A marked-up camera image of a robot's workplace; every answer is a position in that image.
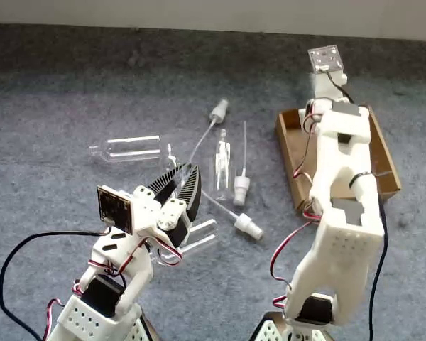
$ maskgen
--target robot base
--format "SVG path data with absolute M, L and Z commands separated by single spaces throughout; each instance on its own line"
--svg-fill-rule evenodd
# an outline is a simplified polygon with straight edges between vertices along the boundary
M 282 313 L 267 312 L 249 341 L 334 341 L 324 330 L 312 330 L 289 326 Z
M 134 304 L 120 320 L 106 318 L 72 295 L 48 341 L 159 341 L 153 326 Z

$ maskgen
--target white wall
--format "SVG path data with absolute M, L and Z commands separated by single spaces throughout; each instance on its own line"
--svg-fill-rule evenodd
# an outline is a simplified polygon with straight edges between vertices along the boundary
M 0 0 L 0 23 L 426 40 L 426 0 Z

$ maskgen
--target white spray cap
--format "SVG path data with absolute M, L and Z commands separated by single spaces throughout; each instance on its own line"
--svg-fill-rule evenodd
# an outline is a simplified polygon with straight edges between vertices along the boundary
M 213 121 L 216 119 L 216 123 L 222 123 L 224 121 L 224 117 L 226 116 L 227 107 L 229 106 L 229 102 L 227 99 L 221 99 L 218 105 L 210 112 L 209 118 Z
M 246 194 L 249 189 L 249 183 L 251 181 L 246 176 L 236 176 L 234 182 L 235 196 L 234 205 L 244 206 L 246 201 Z
M 254 239 L 259 240 L 262 237 L 262 229 L 256 224 L 254 224 L 252 219 L 244 213 L 240 214 L 239 218 L 235 221 L 234 226 L 240 231 L 249 234 Z

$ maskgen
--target robotic arm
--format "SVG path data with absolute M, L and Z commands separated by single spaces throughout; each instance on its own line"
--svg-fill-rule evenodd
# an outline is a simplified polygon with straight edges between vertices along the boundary
M 183 182 L 180 192 L 173 191 Z M 200 203 L 197 166 L 178 166 L 132 194 L 99 186 L 100 216 L 110 232 L 94 244 L 89 267 L 58 318 L 49 341 L 151 340 L 141 307 L 134 303 L 153 277 L 150 247 L 181 259 L 176 248 L 187 240 Z M 164 260 L 167 265 L 176 265 Z M 131 278 L 127 287 L 113 277 Z
M 311 115 L 317 136 L 310 202 L 321 219 L 312 248 L 288 286 L 284 307 L 291 329 L 301 330 L 303 336 L 329 323 L 348 322 L 361 302 L 369 266 L 384 234 L 371 172 L 369 110 L 338 93 L 332 78 L 344 83 L 346 77 L 335 46 L 311 50 L 310 56 L 317 98 L 304 114 Z M 349 186 L 356 201 L 330 199 L 330 188 L 337 181 Z M 318 288 L 330 288 L 334 296 L 314 293 Z

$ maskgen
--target cardboard tray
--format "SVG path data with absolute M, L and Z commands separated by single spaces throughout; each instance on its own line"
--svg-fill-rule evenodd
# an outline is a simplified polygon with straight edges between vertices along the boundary
M 371 127 L 371 163 L 373 171 L 377 174 L 390 171 L 386 175 L 377 177 L 378 192 L 384 200 L 394 196 L 401 189 L 398 173 L 396 172 L 390 152 L 383 139 L 382 132 L 378 126 L 376 116 L 372 109 L 369 115 Z M 296 210 L 305 206 L 310 191 L 310 183 L 304 177 L 292 178 L 293 170 L 300 164 L 305 154 L 307 134 L 300 127 L 298 109 L 281 112 L 276 119 L 276 134 L 283 153 L 285 170 L 292 192 L 293 204 Z M 309 150 L 303 171 L 311 176 L 317 170 L 317 139 L 311 138 Z M 332 197 L 340 199 L 355 199 L 354 194 L 347 184 L 334 182 L 332 185 Z

